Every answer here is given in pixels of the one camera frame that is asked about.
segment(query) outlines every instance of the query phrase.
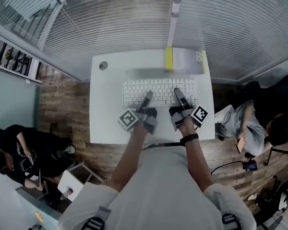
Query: black cable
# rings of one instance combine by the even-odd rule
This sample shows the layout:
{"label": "black cable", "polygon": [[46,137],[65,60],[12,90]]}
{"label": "black cable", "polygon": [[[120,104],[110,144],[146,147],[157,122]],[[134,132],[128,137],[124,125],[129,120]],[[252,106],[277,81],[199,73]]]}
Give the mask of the black cable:
{"label": "black cable", "polygon": [[221,167],[223,167],[223,166],[225,166],[225,165],[229,165],[229,164],[232,164],[232,163],[239,163],[239,162],[244,163],[243,161],[234,161],[234,162],[231,162],[231,163],[223,164],[223,165],[221,165],[221,166],[219,166],[219,167],[216,167],[214,170],[212,170],[211,174],[212,174],[214,171],[216,171],[218,168],[221,168]]}

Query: white keyboard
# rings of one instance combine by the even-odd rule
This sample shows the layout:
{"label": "white keyboard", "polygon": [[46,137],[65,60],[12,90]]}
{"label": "white keyboard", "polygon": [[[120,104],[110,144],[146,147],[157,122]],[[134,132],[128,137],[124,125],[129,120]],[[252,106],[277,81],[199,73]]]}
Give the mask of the white keyboard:
{"label": "white keyboard", "polygon": [[123,82],[123,105],[138,107],[146,93],[153,92],[149,107],[178,106],[174,89],[179,88],[188,102],[194,106],[199,103],[195,79],[141,79]]}

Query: black watch strap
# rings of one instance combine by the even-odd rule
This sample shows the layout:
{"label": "black watch strap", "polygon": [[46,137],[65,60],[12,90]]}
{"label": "black watch strap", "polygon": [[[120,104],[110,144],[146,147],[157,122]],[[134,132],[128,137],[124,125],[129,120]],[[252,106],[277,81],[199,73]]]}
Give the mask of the black watch strap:
{"label": "black watch strap", "polygon": [[184,146],[184,144],[188,141],[192,141],[194,139],[198,139],[198,134],[190,134],[186,137],[183,137],[182,139],[180,139],[180,143]]}

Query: phone in hand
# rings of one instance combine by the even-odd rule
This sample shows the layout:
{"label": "phone in hand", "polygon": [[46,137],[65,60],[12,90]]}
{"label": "phone in hand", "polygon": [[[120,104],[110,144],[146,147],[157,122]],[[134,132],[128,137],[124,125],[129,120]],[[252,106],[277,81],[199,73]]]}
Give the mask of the phone in hand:
{"label": "phone in hand", "polygon": [[241,153],[242,152],[242,149],[244,147],[244,144],[245,144],[245,140],[243,137],[241,137],[237,143],[237,150],[238,150],[238,153]]}

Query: wooden floor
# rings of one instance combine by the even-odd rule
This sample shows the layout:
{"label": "wooden floor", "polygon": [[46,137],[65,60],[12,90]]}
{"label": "wooden floor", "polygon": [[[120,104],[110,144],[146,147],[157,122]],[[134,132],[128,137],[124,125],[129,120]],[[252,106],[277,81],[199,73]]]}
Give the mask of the wooden floor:
{"label": "wooden floor", "polygon": [[[72,81],[57,71],[42,67],[39,79],[43,82],[40,100],[40,130],[49,131],[50,124],[57,122],[55,134],[72,138],[77,147],[76,160],[85,161],[99,175],[109,178],[120,160],[125,146],[91,144],[89,139],[89,83]],[[229,104],[239,86],[213,84],[215,111]],[[233,138],[221,142],[218,139],[201,142],[204,156],[211,170],[217,166],[245,160],[238,154]],[[278,148],[288,150],[288,144]],[[218,169],[213,174],[216,183],[233,186],[245,199],[247,195],[271,187],[277,174],[281,181],[288,180],[288,155],[272,153],[268,167],[263,166],[268,152],[257,160],[258,170],[245,172],[240,163]],[[253,201],[246,202],[252,212],[258,209]]]}

